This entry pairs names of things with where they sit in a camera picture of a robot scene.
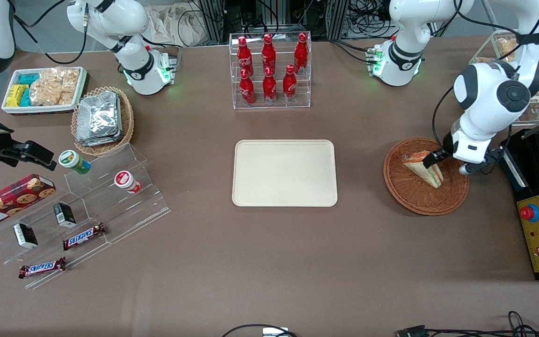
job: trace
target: red emergency stop button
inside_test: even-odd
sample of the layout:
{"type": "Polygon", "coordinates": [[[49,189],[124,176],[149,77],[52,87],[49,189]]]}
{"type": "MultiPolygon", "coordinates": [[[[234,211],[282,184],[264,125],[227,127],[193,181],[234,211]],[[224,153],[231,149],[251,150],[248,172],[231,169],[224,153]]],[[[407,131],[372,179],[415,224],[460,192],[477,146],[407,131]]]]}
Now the red emergency stop button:
{"type": "Polygon", "coordinates": [[[534,204],[526,205],[519,210],[519,216],[529,222],[536,222],[539,220],[539,209],[534,204]]]}

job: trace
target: yellow control panel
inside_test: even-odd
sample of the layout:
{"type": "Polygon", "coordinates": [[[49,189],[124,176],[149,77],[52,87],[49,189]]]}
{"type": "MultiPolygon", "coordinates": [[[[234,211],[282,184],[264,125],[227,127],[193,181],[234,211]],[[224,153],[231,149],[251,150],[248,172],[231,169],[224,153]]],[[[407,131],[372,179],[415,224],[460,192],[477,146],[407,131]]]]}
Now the yellow control panel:
{"type": "Polygon", "coordinates": [[[539,273],[539,196],[519,201],[517,209],[530,251],[533,271],[539,273]]]}

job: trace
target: round wicker basket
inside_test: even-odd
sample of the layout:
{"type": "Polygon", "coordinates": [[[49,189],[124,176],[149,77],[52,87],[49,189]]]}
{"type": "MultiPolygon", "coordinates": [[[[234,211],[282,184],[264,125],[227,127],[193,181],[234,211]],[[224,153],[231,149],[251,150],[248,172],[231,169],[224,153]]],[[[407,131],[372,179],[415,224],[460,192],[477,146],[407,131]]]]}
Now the round wicker basket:
{"type": "MultiPolygon", "coordinates": [[[[84,96],[94,96],[102,93],[103,91],[113,91],[118,96],[120,96],[120,109],[122,113],[122,130],[124,131],[124,137],[120,141],[114,141],[113,143],[107,143],[102,145],[96,145],[94,147],[83,147],[77,141],[74,142],[76,148],[86,155],[92,156],[101,156],[106,154],[109,151],[113,151],[122,145],[125,145],[132,138],[132,133],[134,132],[134,114],[132,113],[132,105],[128,101],[128,97],[120,89],[114,87],[104,86],[102,88],[97,88],[86,93],[84,96]]],[[[79,107],[76,105],[72,113],[72,135],[76,138],[76,129],[78,126],[78,110],[79,107]]]]}
{"type": "Polygon", "coordinates": [[[435,140],[414,137],[402,140],[384,160],[384,180],[392,196],[404,207],[422,215],[444,215],[457,209],[469,192],[469,178],[459,173],[462,162],[448,158],[438,163],[444,182],[433,188],[404,164],[402,156],[440,147],[435,140]]]}

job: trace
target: brown table surface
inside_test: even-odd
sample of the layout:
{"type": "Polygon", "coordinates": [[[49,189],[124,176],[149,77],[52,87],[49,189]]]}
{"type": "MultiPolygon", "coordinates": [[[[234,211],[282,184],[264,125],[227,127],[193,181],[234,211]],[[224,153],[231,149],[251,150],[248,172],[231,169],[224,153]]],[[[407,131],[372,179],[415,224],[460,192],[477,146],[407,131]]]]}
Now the brown table surface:
{"type": "MultiPolygon", "coordinates": [[[[173,211],[37,290],[24,290],[18,266],[0,258],[0,336],[218,337],[266,323],[301,337],[377,337],[418,324],[506,328],[509,310],[539,326],[539,282],[501,170],[472,176],[464,204],[440,217],[407,211],[382,177],[392,145],[431,136],[434,105],[485,38],[433,39],[421,72],[401,88],[314,43],[312,108],[293,111],[234,111],[225,46],[184,49],[176,85],[154,96],[131,90],[111,53],[85,53],[76,64],[89,89],[128,95],[132,143],[173,211]],[[338,203],[236,207],[233,151],[242,139],[332,141],[338,203]]],[[[13,64],[45,66],[53,64],[23,52],[13,64]]],[[[453,97],[444,102],[441,134],[461,112],[453,97]]],[[[0,121],[17,140],[57,154],[73,148],[70,115],[0,111],[0,121]]],[[[0,163],[0,187],[33,172],[58,184],[67,173],[0,163]]]]}

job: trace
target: red bottle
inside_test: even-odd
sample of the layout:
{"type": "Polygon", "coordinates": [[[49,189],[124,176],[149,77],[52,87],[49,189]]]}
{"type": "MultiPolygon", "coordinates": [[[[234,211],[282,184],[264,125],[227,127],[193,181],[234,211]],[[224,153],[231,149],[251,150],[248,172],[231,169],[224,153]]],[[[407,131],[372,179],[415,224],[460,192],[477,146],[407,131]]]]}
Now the red bottle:
{"type": "Polygon", "coordinates": [[[306,45],[306,33],[299,34],[299,43],[295,47],[295,73],[304,74],[306,72],[307,56],[309,47],[306,45]]]}
{"type": "Polygon", "coordinates": [[[248,72],[246,69],[240,70],[240,94],[245,106],[252,106],[255,104],[255,89],[253,88],[253,81],[248,78],[248,72]]]}
{"type": "Polygon", "coordinates": [[[265,78],[263,79],[263,99],[265,100],[265,104],[274,105],[278,98],[274,71],[268,66],[263,72],[265,73],[265,78]]]}
{"type": "Polygon", "coordinates": [[[253,76],[253,56],[247,47],[247,39],[244,36],[238,37],[238,65],[247,71],[250,77],[253,76]]]}
{"type": "Polygon", "coordinates": [[[282,84],[284,90],[284,102],[294,102],[297,91],[297,77],[295,76],[295,66],[292,64],[286,66],[286,75],[284,76],[282,84]]]}
{"type": "Polygon", "coordinates": [[[270,67],[274,74],[276,73],[276,49],[271,42],[271,34],[263,36],[263,48],[261,48],[261,56],[263,57],[263,68],[270,67]]]}

